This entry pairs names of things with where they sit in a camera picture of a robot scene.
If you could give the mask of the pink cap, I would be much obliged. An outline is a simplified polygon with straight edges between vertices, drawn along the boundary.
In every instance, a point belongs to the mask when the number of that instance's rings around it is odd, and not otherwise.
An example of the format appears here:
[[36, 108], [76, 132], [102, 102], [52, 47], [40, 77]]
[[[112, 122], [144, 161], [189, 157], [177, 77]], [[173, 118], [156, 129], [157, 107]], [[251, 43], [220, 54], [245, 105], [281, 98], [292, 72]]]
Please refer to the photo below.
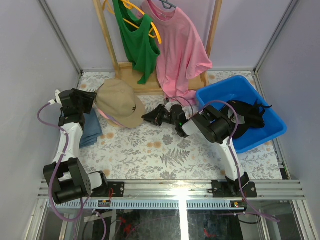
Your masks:
[[106, 120], [107, 120], [107, 119], [112, 120], [113, 122], [115, 122], [115, 123], [117, 123], [117, 124], [120, 125], [120, 123], [118, 123], [117, 121], [114, 121], [113, 118], [108, 117], [108, 116], [107, 116], [102, 110], [100, 110], [99, 108], [97, 109], [97, 111], [98, 111], [99, 114], [100, 114], [103, 118], [105, 118]]

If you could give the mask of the purple cap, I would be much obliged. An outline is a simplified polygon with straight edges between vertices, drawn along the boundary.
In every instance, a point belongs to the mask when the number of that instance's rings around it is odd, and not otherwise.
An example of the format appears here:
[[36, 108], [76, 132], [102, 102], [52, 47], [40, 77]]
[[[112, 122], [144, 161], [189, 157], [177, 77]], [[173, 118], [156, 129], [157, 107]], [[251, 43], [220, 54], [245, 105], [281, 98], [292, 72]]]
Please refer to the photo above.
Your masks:
[[108, 116], [106, 115], [103, 111], [101, 110], [98, 110], [98, 112], [100, 113], [100, 115], [102, 115], [106, 120], [107, 122], [114, 126], [114, 127], [120, 127], [120, 128], [124, 128], [125, 126], [122, 125], [121, 123], [119, 123], [118, 121], [116, 121], [114, 118], [112, 118], [111, 116]]

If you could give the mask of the beige sport cap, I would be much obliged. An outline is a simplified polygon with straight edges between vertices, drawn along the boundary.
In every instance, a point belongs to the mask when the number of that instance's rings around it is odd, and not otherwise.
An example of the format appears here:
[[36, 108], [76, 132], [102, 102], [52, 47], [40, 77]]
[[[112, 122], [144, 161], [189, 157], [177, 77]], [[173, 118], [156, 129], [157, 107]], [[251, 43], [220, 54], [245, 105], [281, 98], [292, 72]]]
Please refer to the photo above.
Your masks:
[[115, 119], [124, 128], [133, 129], [143, 123], [145, 105], [136, 96], [133, 88], [123, 80], [107, 79], [96, 93], [96, 108]]

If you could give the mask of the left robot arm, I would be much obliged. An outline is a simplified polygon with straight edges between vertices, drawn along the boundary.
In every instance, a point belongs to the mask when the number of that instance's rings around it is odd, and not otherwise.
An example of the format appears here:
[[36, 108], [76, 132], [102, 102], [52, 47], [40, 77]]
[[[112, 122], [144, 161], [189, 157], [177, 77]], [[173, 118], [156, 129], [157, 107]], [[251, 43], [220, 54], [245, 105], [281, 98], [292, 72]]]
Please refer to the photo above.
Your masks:
[[110, 190], [102, 171], [86, 173], [80, 161], [80, 149], [97, 143], [102, 128], [93, 108], [95, 92], [72, 88], [55, 91], [48, 104], [60, 105], [56, 128], [60, 140], [52, 164], [43, 168], [52, 200], [60, 205], [85, 197], [105, 197]]

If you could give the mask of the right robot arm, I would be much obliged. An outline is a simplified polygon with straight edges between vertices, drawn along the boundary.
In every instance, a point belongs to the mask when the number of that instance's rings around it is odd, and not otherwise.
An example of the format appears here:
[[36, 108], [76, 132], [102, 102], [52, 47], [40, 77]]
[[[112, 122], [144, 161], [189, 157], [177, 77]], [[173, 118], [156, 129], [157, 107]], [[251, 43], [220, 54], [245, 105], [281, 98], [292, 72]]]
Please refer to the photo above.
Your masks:
[[161, 126], [163, 123], [174, 125], [176, 133], [182, 138], [200, 132], [208, 142], [218, 144], [225, 167], [225, 181], [211, 181], [211, 188], [207, 192], [215, 198], [249, 197], [250, 194], [256, 193], [255, 187], [251, 187], [248, 174], [241, 170], [235, 153], [232, 122], [213, 106], [205, 107], [188, 119], [182, 106], [175, 104], [167, 110], [160, 104], [153, 111], [143, 115], [142, 119], [155, 126]]

